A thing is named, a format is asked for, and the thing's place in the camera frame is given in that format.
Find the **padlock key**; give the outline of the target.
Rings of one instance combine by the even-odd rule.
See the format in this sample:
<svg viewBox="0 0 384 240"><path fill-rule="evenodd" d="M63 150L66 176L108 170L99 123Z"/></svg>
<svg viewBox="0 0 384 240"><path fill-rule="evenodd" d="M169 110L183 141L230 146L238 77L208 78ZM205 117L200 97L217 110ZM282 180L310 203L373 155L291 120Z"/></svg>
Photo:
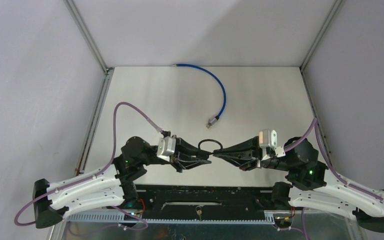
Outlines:
<svg viewBox="0 0 384 240"><path fill-rule="evenodd" d="M200 205L196 206L195 211L198 215L199 221L202 221L202 207Z"/></svg>

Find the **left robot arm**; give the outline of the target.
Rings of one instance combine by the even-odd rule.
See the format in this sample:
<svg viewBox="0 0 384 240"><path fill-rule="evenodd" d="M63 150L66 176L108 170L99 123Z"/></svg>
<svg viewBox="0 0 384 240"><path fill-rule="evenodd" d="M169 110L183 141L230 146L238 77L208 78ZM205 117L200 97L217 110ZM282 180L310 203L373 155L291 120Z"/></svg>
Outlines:
<svg viewBox="0 0 384 240"><path fill-rule="evenodd" d="M134 181L149 165L170 165L179 173L210 164L210 152L182 138L160 138L151 145L138 136L121 148L121 155L88 174L50 183L42 178L33 185L35 227L44 229L63 219L101 207L133 208L138 202Z"/></svg>

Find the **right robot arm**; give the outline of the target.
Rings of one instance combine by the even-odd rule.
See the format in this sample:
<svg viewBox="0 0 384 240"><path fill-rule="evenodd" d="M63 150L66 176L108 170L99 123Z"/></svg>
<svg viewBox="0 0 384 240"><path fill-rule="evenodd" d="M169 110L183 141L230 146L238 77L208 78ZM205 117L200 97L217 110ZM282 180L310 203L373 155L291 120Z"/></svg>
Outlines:
<svg viewBox="0 0 384 240"><path fill-rule="evenodd" d="M261 136L237 145L217 149L213 156L242 171L272 169L284 171L286 181L272 186L266 205L277 209L310 208L343 216L366 230L384 233L384 189L375 190L340 176L318 160L319 151L298 137L291 150L265 143Z"/></svg>

